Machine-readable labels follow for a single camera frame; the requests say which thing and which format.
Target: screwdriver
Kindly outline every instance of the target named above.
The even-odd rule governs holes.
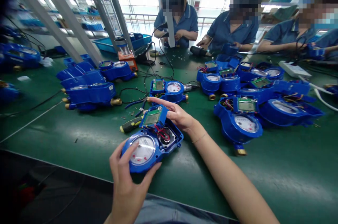
[[[136,117],[126,123],[124,123],[122,126],[120,126],[120,132],[122,133],[129,133],[131,131],[133,131],[135,128],[137,128],[144,116],[141,117]]]

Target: power strip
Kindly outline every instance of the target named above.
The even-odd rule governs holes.
[[[286,63],[283,60],[278,63],[278,65],[292,77],[302,76],[303,78],[308,79],[312,76],[300,66],[293,66],[292,64],[293,62]]]

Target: bracelet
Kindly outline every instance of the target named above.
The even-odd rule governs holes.
[[[196,142],[198,142],[200,139],[202,139],[206,134],[207,134],[208,132],[207,131],[205,131],[205,133],[203,134],[203,136],[201,137],[201,138],[198,138],[197,140],[195,140],[195,141],[192,141],[192,143],[196,143]]]

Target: person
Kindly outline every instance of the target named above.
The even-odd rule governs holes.
[[[325,48],[326,60],[338,61],[338,29],[331,29],[312,43],[313,47]]]
[[[210,29],[197,46],[210,50],[221,50],[225,43],[235,43],[240,52],[252,49],[256,40],[259,20],[256,16],[258,0],[243,3],[235,0],[230,10],[221,13],[211,24]]]
[[[300,8],[290,20],[276,24],[259,43],[257,52],[295,51],[304,49],[316,35],[318,19],[334,13],[338,0],[304,0],[310,3]]]
[[[211,176],[242,224],[279,223],[255,186],[213,141],[196,119],[177,104],[156,97],[149,99],[151,102],[166,106],[169,110],[167,118],[189,135]],[[114,180],[114,192],[112,211],[105,224],[132,224],[135,222],[151,180],[161,166],[161,163],[155,164],[146,173],[140,184],[134,184],[129,172],[129,160],[138,145],[131,145],[121,156],[124,143],[125,141],[116,148],[109,159]]]
[[[163,8],[159,11],[154,22],[154,36],[161,38],[166,33],[164,28],[159,27],[164,24],[165,17],[163,15]],[[184,0],[182,8],[173,12],[174,34],[176,46],[188,48],[189,40],[196,41],[198,36],[197,13],[193,6]]]

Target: blue shirt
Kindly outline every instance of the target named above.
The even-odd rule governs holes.
[[[230,33],[229,11],[221,13],[212,23],[207,35],[213,40],[210,50],[221,50],[224,43],[238,42],[240,44],[252,44],[256,40],[259,27],[258,17],[252,17],[246,23],[240,25],[233,33]]]
[[[331,29],[325,34],[323,34],[317,41],[315,42],[316,46],[321,48],[336,46],[338,45],[338,29]],[[328,60],[338,60],[338,51],[330,52],[327,57]]]
[[[174,22],[174,34],[176,34],[178,30],[198,32],[197,13],[194,7],[189,4],[186,5],[184,15],[179,20],[179,23],[178,24],[176,23],[174,17],[173,17],[173,22]],[[155,19],[154,27],[156,28],[164,23],[165,23],[165,17],[163,15],[163,9],[161,9]],[[180,45],[180,47],[188,48],[189,40],[186,37],[182,37],[178,41],[178,44]]]
[[[299,38],[299,43],[308,43],[317,33],[316,29],[308,29]],[[299,35],[298,18],[286,20],[284,22],[276,24],[268,33],[265,35],[263,40],[271,41],[272,45],[281,45],[296,42]]]

